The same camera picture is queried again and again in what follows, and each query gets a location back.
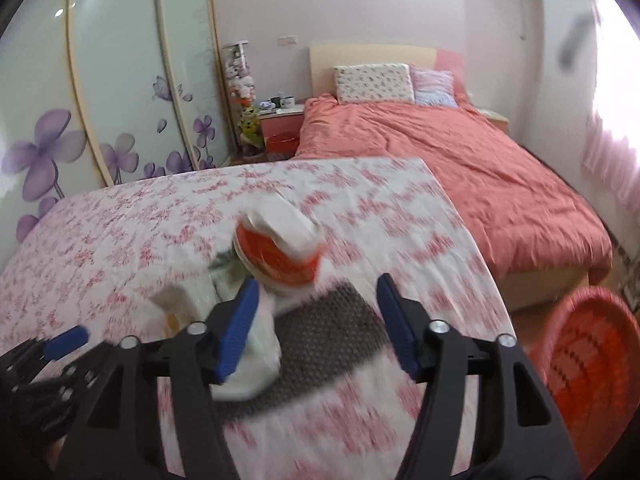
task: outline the red floral pattern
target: red floral pattern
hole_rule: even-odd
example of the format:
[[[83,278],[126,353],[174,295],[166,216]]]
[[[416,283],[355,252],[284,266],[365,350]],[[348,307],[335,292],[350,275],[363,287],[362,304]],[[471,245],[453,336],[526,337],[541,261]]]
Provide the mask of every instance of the red floral pattern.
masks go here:
[[[270,190],[324,227],[319,294],[350,280],[379,313],[374,284],[391,272],[404,295],[465,334],[512,331],[478,248],[423,161],[314,160],[178,174],[61,200],[0,277],[0,353],[77,323],[90,330],[89,346],[129,334],[166,337],[149,298],[227,250],[238,215]],[[389,479],[413,430],[418,392],[385,350],[337,386],[228,425],[225,434],[245,480]],[[181,474],[166,384],[159,406],[167,463]],[[475,413],[471,404],[465,410]],[[468,464],[473,432],[470,417],[457,471]]]

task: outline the dark gray cloth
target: dark gray cloth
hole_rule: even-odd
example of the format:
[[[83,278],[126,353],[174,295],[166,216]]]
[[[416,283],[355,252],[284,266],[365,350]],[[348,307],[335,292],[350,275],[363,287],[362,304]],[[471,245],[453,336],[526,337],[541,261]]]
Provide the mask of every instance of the dark gray cloth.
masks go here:
[[[220,421],[273,409],[334,380],[374,356],[388,341],[382,320],[344,283],[275,320],[282,358],[280,376],[243,402],[216,402]]]

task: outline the cream and pink headboard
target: cream and pink headboard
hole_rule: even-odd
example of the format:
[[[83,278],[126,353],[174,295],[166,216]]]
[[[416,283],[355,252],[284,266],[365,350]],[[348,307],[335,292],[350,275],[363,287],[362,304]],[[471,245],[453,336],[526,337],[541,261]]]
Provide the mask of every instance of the cream and pink headboard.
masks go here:
[[[415,45],[330,43],[311,46],[309,58],[315,96],[325,92],[335,95],[334,66],[367,63],[407,63],[451,70],[456,75],[454,91],[465,91],[464,58],[449,50]]]

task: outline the nightstand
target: nightstand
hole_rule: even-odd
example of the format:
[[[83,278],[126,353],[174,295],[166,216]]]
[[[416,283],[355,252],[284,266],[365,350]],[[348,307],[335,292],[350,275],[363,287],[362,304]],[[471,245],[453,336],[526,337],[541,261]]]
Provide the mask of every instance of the nightstand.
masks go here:
[[[493,110],[479,109],[478,112],[493,126],[509,135],[509,120]]]
[[[276,113],[259,114],[264,147],[269,160],[286,160],[296,154],[305,105],[280,108]]]

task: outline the wall outlet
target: wall outlet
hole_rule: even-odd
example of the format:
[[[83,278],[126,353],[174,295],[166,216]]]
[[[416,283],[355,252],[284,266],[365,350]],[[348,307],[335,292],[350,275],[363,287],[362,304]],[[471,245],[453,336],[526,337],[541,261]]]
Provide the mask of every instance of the wall outlet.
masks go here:
[[[298,44],[298,37],[297,36],[280,36],[279,38],[276,39],[276,42],[278,43],[278,46],[296,45]]]

